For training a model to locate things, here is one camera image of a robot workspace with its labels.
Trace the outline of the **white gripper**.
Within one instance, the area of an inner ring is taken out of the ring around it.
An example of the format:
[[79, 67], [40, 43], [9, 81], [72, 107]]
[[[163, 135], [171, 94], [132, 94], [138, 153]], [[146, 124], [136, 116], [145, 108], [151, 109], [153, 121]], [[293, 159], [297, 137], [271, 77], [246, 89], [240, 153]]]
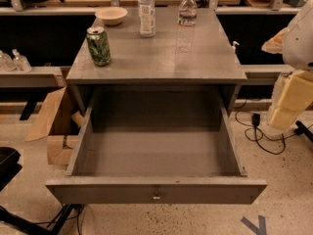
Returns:
[[[270, 54], [282, 54], [284, 37], [287, 29], [283, 28], [266, 41], [261, 50]], [[269, 110], [269, 125], [277, 129], [288, 129], [313, 102], [313, 72], [301, 70], [292, 73], [286, 80], [279, 106], [281, 109]]]

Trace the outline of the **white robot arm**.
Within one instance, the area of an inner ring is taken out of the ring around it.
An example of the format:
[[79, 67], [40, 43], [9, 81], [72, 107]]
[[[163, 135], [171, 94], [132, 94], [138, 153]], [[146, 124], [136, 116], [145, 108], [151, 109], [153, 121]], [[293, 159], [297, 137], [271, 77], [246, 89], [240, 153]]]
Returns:
[[281, 53], [284, 63], [294, 68], [275, 82], [267, 118], [271, 127], [286, 130], [313, 102], [313, 0], [307, 1], [287, 27], [265, 42], [262, 50]]

